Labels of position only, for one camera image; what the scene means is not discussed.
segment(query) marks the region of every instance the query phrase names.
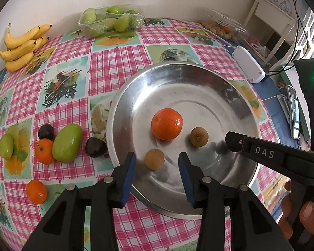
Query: black cable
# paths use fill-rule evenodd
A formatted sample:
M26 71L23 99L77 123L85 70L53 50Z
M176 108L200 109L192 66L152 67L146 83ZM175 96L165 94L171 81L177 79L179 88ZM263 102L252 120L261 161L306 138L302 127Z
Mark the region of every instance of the black cable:
M297 15L298 24L299 24L299 22L301 23L301 26L302 26L302 29L303 29L303 32L304 32L304 35L305 35L305 38L306 38L306 41L307 41L307 45L306 45L306 46L307 46L307 50L308 50L308 48L309 48L309 42L308 42L308 39L307 39L307 34L306 34L306 31L305 31L305 28L304 28L304 26L303 26L303 23L302 23L302 21L301 21L301 18L300 18L300 16L299 16L299 13L298 13L297 8L296 8L296 1L295 1L295 3L294 3L295 13L296 13L296 15ZM285 67L286 67L289 63L290 63L290 61L284 66L284 68L283 68L282 70L279 70L279 71L272 71L271 73L274 73L274 74L271 74L270 76L274 76L274 75L280 74L281 72L285 72L285 71L287 71L287 70L292 69L294 66L291 66L291 67L285 69Z
M297 4L297 0L293 0L293 2L294 2L294 8L295 8L295 11L297 11L297 6L296 6L296 4ZM292 61L292 59L293 59L293 57L294 57L294 54L295 54L295 48L297 47L297 39L298 39L298 34L299 34L299 20L297 21L297 34L296 34L296 36L295 36L295 44L294 44L294 50L293 50L293 53L292 53L292 55L291 55L291 57L290 57L290 59L289 59L289 61L285 64L285 66L283 67L283 69L281 70L281 71L283 71L285 68L286 68L286 66Z

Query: metal bowl rim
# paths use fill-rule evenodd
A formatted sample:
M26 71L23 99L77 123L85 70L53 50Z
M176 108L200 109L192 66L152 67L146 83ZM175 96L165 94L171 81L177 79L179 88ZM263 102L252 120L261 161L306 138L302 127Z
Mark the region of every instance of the metal bowl rim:
M155 68L161 68L163 66L167 66L167 65L188 65L188 66L194 66L194 67L199 67L202 69L205 69L213 74L218 75L220 78L222 78L224 81L226 81L230 86L232 86L239 94L240 96L243 98L243 100L246 102L246 104L248 105L252 115L254 118L256 118L254 111L252 110L251 105L249 104L248 100L246 100L243 95L238 91L237 88L235 88L235 86L233 84L231 84L229 82L228 79L224 78L222 75L220 75L219 73L217 73L216 71L206 68L202 65L199 64L195 64L195 63L189 63L189 62L177 62L177 61L170 61L170 62L166 62L166 63L157 63L157 64L153 64L150 65L142 70L139 70L137 73L135 73L134 75L132 75L124 84L123 86L118 90L118 92L116 93L112 104L110 106L109 109L109 113L108 113L108 119L107 119L107 126L106 126L106 139L107 139L107 147L108 147L108 153L109 153L109 157L112 161L112 164L114 167L117 167L120 165L120 162L117 158L116 152L115 152L115 146L114 146L114 140L113 140L113 124L114 124L114 117L115 117L115 111L116 108L118 106L118 103L122 97L122 95L124 94L124 92L126 91L126 89L142 74L153 70ZM257 120L255 120L256 123L256 127L257 127L257 132L258 132L258 137L261 138L261 132L260 132L260 128L259 128L259 124L257 122ZM256 169L255 172L253 173L252 179L250 180L250 183L248 184L249 187L251 187L257 177L257 174L259 172L260 169L260 165L257 163L256 165ZM131 194L138 199L140 202L142 202L145 206L152 208L153 210L155 210L156 212L171 217L171 218L177 218L177 219L183 219L183 220L201 220L201 214L194 214L194 215L188 215L188 214L180 214L180 213L175 213L175 212L171 212L167 209L164 209L156 204L151 203L145 196L143 196L134 185L132 185L132 190L131 190Z

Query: banana bunch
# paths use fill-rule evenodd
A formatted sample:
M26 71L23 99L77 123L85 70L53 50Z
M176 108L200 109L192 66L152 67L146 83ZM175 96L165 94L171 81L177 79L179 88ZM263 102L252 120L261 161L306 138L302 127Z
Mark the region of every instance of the banana bunch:
M11 24L9 24L4 37L4 44L8 50L0 50L7 71L14 72L21 69L34 57L35 52L49 40L49 37L42 35L49 31L51 26L50 24L36 26L22 36L14 38L10 34Z

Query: plastic container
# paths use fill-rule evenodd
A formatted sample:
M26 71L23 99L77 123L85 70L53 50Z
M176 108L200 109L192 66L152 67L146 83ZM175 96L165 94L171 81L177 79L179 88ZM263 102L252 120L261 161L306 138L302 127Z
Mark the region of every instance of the plastic container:
M248 35L247 31L239 22L226 16L216 10L208 8L200 8L200 23L202 26L223 39L238 40L238 37Z
M136 30L143 25L144 18L145 13L139 5L104 6L86 9L81 14L78 25L86 37L92 38L108 33Z

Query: table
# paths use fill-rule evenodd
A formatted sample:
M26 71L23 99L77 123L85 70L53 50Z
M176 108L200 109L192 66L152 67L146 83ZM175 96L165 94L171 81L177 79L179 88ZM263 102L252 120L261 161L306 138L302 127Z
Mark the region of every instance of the table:
M136 32L95 39L86 38L81 30L73 31L50 39L22 70L0 72L0 138L7 131L13 133L21 152L14 165L0 158L0 235L12 249L21 250L67 184L85 187L111 174L109 155L92 159L84 152L84 145L90 136L104 135L107 110L116 91L137 71L161 59L199 63L229 79L252 103L262 138L278 141L269 113L252 84L223 45L196 25L147 19ZM53 86L63 80L69 81L60 92L54 92ZM55 133L69 123L82 127L82 146L74 162L44 166L37 161L33 148L44 123L50 123ZM31 179L42 181L48 189L48 198L41 205L26 198L24 190ZM284 181L285 177L261 167L251 188L272 210ZM84 244L90 250L89 209L85 219ZM123 209L114 209L114 223L119 248L125 251L194 250L200 228L199 220L162 216L134 197ZM228 208L225 239L225 249L229 250Z

